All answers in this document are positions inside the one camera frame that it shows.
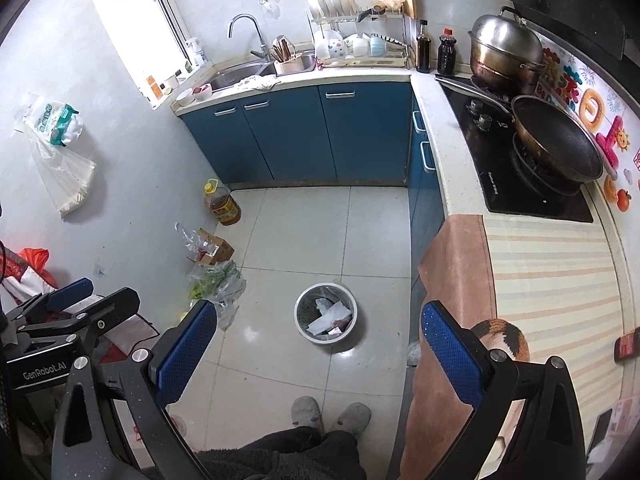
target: cardboard box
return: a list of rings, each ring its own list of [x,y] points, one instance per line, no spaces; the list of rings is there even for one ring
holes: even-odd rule
[[[216,244],[218,247],[215,253],[205,254],[200,260],[201,264],[213,265],[218,262],[226,262],[231,258],[231,256],[233,256],[235,249],[231,245],[229,245],[229,243],[224,238],[211,235],[202,228],[198,229],[198,234],[203,240],[206,240],[212,244]]]

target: person's foot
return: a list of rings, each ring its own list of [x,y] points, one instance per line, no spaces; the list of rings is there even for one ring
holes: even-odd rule
[[[351,433],[355,438],[358,438],[369,425],[370,420],[371,410],[369,407],[361,402],[354,402],[347,406],[347,409],[340,414],[331,429],[332,431],[346,431],[347,433]]]
[[[294,426],[308,426],[324,434],[320,406],[313,397],[298,397],[291,405],[291,420]]]

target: yellow bottle cap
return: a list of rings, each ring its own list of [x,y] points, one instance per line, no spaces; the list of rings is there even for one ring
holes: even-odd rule
[[[213,193],[218,188],[218,180],[216,178],[210,178],[204,185],[204,192],[206,194]]]

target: tile floor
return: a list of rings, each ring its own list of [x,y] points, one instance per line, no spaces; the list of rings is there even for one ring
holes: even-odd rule
[[[299,396],[318,400],[330,427],[351,402],[372,410],[360,442],[369,480],[386,476],[400,412],[410,302],[405,188],[316,187],[233,193],[242,219],[216,234],[236,248],[247,288],[179,402],[168,409],[194,450],[239,447],[290,427]],[[340,279],[358,301],[344,344],[298,334],[302,290]]]

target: faucet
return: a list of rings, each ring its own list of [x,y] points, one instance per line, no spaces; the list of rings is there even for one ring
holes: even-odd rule
[[[269,47],[267,47],[266,42],[264,41],[264,36],[262,35],[262,32],[260,31],[260,27],[258,26],[258,22],[255,20],[255,18],[250,15],[250,14],[238,14],[237,16],[234,16],[231,21],[229,22],[229,28],[228,31],[226,33],[226,36],[228,38],[231,38],[231,35],[233,34],[233,30],[234,30],[234,23],[239,20],[240,18],[247,18],[248,20],[251,20],[252,22],[254,22],[255,25],[255,30],[258,33],[258,38],[260,38],[260,52],[256,52],[255,50],[251,50],[250,52],[254,55],[257,56],[261,59],[265,59],[267,61],[271,60],[271,54],[269,53]]]

